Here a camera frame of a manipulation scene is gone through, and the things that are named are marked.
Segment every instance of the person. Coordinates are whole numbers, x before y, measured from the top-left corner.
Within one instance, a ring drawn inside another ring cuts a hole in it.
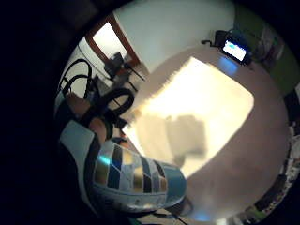
[[[91,107],[87,100],[77,96],[74,92],[66,94],[66,102],[78,119],[81,119]],[[97,134],[100,144],[106,141],[108,128],[102,119],[94,117],[88,127]]]

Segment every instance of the chair backrest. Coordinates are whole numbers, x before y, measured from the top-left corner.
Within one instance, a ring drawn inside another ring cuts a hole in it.
[[[221,48],[222,46],[224,46],[226,41],[226,36],[228,35],[229,35],[228,31],[217,30],[215,33],[214,47]]]
[[[113,79],[123,64],[124,59],[121,53],[117,52],[105,63],[104,70],[110,75],[111,79]]]

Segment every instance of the cable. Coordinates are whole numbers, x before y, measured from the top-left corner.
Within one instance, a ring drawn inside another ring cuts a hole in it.
[[[63,78],[63,81],[64,81],[65,83],[68,83],[68,79],[67,79],[66,77]]]
[[[186,223],[184,220],[182,220],[179,216],[177,216],[177,215],[171,213],[170,211],[168,211],[168,212],[170,213],[169,215],[154,212],[154,213],[153,213],[153,216],[158,217],[158,218],[174,218],[174,219],[179,220],[181,223],[183,223],[183,224],[185,224],[185,225],[188,225],[188,223]]]
[[[77,60],[75,60],[73,63],[71,63],[67,70],[65,71],[65,73],[63,74],[63,78],[61,80],[61,82],[58,84],[58,87],[59,89],[57,90],[57,93],[56,95],[58,95],[59,91],[61,90],[62,88],[62,83],[64,81],[64,79],[66,78],[68,72],[76,65],[76,64],[79,64],[79,63],[85,63],[87,65],[87,75],[86,78],[87,78],[87,82],[86,82],[86,86],[85,86],[85,92],[84,92],[84,98],[87,98],[87,91],[90,89],[90,85],[91,85],[91,82],[92,82],[92,68],[91,68],[91,65],[88,64],[88,62],[85,60],[85,59],[82,59],[82,58],[79,58]]]
[[[101,97],[101,102],[98,103],[97,107],[101,109],[107,106],[114,99],[119,98],[121,96],[127,96],[126,101],[118,109],[112,110],[114,115],[119,116],[123,114],[125,111],[127,111],[133,104],[134,96],[129,89],[126,88],[113,89],[111,92]]]
[[[123,67],[126,69],[130,69],[132,72],[134,72],[139,78],[141,78],[144,81],[144,77],[140,75],[136,70],[134,70],[129,63],[123,64]]]
[[[138,92],[138,89],[132,84],[132,82],[128,81],[127,83],[130,84],[130,86],[135,90],[135,92]]]
[[[176,219],[178,219],[180,222],[182,222],[185,225],[188,225],[188,223],[186,223],[184,220],[182,220],[179,216],[172,214],[173,217],[175,217]]]
[[[66,86],[64,87],[64,89],[62,90],[63,94],[65,95],[68,91],[68,89],[70,88],[70,86],[77,80],[77,79],[80,79],[80,78],[85,78],[85,79],[89,79],[89,77],[87,75],[83,75],[83,74],[78,74],[78,75],[75,75],[74,77],[72,77],[66,84]],[[94,88],[96,89],[96,92],[98,94],[98,96],[100,96],[100,93],[99,93],[99,90],[98,90],[98,87],[97,87],[97,84],[95,83],[95,81],[92,79],[91,80],[91,83],[94,85]]]
[[[115,104],[117,104],[118,106],[121,106],[119,102],[116,101],[116,99],[113,100]]]
[[[105,79],[108,79],[107,78],[107,76],[105,76],[105,74],[102,72],[102,71],[100,71],[89,59],[88,59],[88,57],[83,53],[83,50],[82,50],[82,48],[79,46],[79,44],[77,45],[77,47],[78,47],[78,49],[79,49],[79,51],[82,53],[82,55],[86,58],[86,60],[90,63],[90,64],[92,64],[92,66],[93,66],[93,68],[95,68],[96,69],[96,71],[98,71],[100,74],[102,74],[102,76],[105,78]]]

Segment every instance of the laptop screen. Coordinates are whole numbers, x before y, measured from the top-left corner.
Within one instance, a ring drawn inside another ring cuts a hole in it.
[[[225,53],[232,55],[234,58],[237,58],[239,61],[243,61],[243,59],[247,53],[245,49],[230,42],[229,40],[226,40],[225,46],[223,47],[223,51]]]

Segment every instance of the sunlight patch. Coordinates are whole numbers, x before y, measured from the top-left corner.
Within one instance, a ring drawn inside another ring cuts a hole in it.
[[[190,57],[149,99],[133,109],[126,134],[149,158],[191,176],[244,124],[254,98],[217,68]]]

